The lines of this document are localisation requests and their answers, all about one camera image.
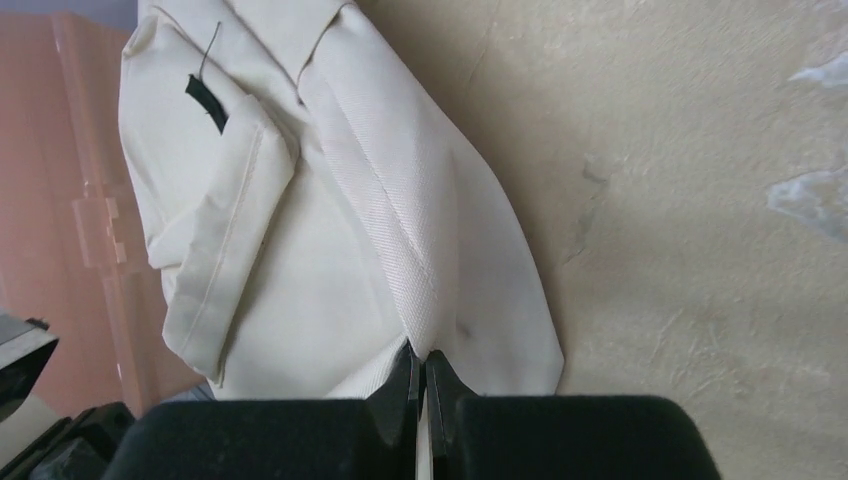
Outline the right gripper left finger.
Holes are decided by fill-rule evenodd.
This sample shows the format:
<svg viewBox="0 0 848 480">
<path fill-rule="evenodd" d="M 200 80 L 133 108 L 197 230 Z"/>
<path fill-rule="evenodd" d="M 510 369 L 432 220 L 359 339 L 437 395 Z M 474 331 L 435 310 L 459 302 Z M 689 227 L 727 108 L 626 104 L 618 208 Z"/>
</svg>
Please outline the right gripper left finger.
<svg viewBox="0 0 848 480">
<path fill-rule="evenodd" d="M 421 362 L 410 345 L 365 399 L 161 404 L 135 422 L 107 479 L 412 479 Z"/>
</svg>

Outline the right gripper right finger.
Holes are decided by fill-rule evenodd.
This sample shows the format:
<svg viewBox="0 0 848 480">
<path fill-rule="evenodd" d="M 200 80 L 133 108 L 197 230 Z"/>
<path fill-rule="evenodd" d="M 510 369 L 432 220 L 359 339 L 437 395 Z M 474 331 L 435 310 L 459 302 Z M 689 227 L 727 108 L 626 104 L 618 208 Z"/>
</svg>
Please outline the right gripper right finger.
<svg viewBox="0 0 848 480">
<path fill-rule="evenodd" d="M 436 479 L 718 479 L 691 417 L 657 396 L 483 396 L 425 363 Z"/>
</svg>

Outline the beige canvas backpack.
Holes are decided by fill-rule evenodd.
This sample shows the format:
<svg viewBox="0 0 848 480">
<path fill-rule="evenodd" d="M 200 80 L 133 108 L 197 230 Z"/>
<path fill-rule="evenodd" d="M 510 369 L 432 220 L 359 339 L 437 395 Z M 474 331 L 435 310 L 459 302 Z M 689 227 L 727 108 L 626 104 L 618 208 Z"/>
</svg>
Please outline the beige canvas backpack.
<svg viewBox="0 0 848 480">
<path fill-rule="evenodd" d="M 365 397 L 408 346 L 555 392 L 499 181 L 352 1 L 143 1 L 119 132 L 167 347 L 219 400 Z"/>
</svg>

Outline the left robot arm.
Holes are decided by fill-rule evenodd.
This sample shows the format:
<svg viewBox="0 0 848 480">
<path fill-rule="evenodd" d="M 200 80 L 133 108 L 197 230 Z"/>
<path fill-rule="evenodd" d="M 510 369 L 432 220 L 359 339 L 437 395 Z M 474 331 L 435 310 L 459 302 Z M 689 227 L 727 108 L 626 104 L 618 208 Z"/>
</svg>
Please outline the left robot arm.
<svg viewBox="0 0 848 480">
<path fill-rule="evenodd" d="M 3 479 L 100 479 L 135 422 L 122 402 L 61 417 L 37 397 L 57 345 L 46 322 L 1 313 Z"/>
</svg>

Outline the pink plastic storage box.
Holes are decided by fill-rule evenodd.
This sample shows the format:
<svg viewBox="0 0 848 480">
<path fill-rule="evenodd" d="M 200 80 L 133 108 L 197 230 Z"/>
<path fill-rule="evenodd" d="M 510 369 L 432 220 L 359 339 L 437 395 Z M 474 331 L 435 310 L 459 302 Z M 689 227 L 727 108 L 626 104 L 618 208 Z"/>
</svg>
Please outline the pink plastic storage box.
<svg viewBox="0 0 848 480">
<path fill-rule="evenodd" d="M 139 415 L 201 383 L 161 336 L 118 133 L 127 38 L 71 13 L 1 17 L 1 306 L 58 337 L 34 391 L 64 415 Z"/>
</svg>

